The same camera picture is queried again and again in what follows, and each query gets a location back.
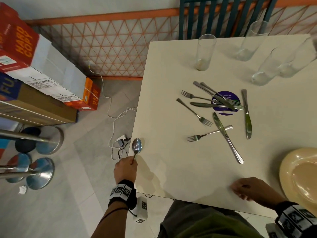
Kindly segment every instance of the hand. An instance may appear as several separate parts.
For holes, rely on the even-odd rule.
[[[137,178],[137,167],[138,163],[136,160],[133,161],[133,156],[122,158],[118,163],[116,163],[113,170],[116,184],[122,180],[129,180],[134,183]]]
[[[270,209],[275,209],[279,203],[287,200],[263,180],[259,180],[256,177],[239,179],[230,187],[241,199],[253,200]]]

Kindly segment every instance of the tabletop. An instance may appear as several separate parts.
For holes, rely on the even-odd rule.
[[[263,179],[279,193],[278,171],[284,156],[301,147],[317,147],[316,61],[292,78],[275,77],[259,87],[251,83],[260,64],[279,45],[283,52],[295,50],[309,35],[268,36],[248,62],[234,58],[243,37],[217,39],[206,71],[195,69],[197,40],[151,42],[147,56],[132,140],[140,138],[143,149],[138,162],[138,192],[185,200],[220,208],[276,217],[276,213],[255,202],[238,198],[229,188],[239,178]],[[244,112],[219,114],[227,133],[244,159],[238,164],[221,133],[197,142],[186,137],[216,131],[205,127],[181,98],[200,116],[213,122],[213,108],[198,108],[181,91],[211,98],[193,85],[205,82],[214,90],[230,91],[242,102],[241,90],[248,91],[253,133],[246,139]]]

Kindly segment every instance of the drinking glass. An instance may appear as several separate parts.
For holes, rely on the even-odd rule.
[[[205,34],[198,39],[196,69],[205,71],[208,69],[217,39],[214,35]]]
[[[261,64],[259,70],[252,76],[252,83],[258,86],[268,84],[276,75],[279,74],[279,66],[282,64],[282,48],[274,48],[270,55]]]
[[[236,58],[240,61],[249,61],[268,34],[267,21],[252,23]]]
[[[301,71],[317,58],[314,42],[317,42],[317,37],[307,38],[290,56],[288,56],[285,62],[279,66],[281,77],[293,77],[297,72]]]

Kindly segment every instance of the dark green chair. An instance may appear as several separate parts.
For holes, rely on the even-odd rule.
[[[184,10],[185,10],[185,3],[189,3],[189,8],[188,8],[188,28],[187,28],[187,39],[192,38],[192,30],[193,30],[193,24],[194,24],[194,9],[196,7],[196,3],[200,2],[199,4],[199,10],[198,10],[198,20],[197,20],[197,30],[196,30],[196,39],[198,39],[201,36],[202,28],[203,28],[203,20],[204,20],[204,11],[206,7],[206,2],[211,1],[210,7],[209,7],[209,17],[208,17],[208,22],[206,26],[206,34],[211,33],[211,27],[215,15],[215,10],[217,6],[217,1],[219,0],[179,0],[179,33],[178,33],[178,39],[182,40],[183,39],[183,32],[184,32]],[[234,23],[237,18],[238,14],[238,7],[240,4],[241,0],[234,0],[232,3],[231,7],[231,13],[228,19],[228,24],[224,33],[224,37],[230,37],[231,33],[233,31]],[[241,31],[244,27],[244,24],[247,19],[247,15],[250,9],[250,6],[254,0],[245,0],[244,7],[241,12],[241,16],[239,19],[239,23],[237,25],[236,31],[234,33],[234,37],[240,36]],[[259,16],[259,13],[261,11],[262,5],[265,0],[257,0],[256,5],[254,7],[253,13],[251,15],[248,27],[244,33],[244,36],[246,35],[250,25],[255,22]],[[269,21],[272,11],[275,7],[277,0],[270,0],[269,5],[267,7],[267,10],[265,12],[264,21]],[[229,0],[222,0],[220,11],[219,11],[219,18],[218,18],[218,23],[216,26],[216,31],[214,35],[216,38],[220,36],[220,32],[222,29],[222,25],[224,22],[224,16],[226,14],[227,6],[228,6]]]

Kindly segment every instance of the plate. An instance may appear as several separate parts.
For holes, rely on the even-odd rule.
[[[280,182],[290,201],[317,216],[317,148],[290,152],[281,163]]]

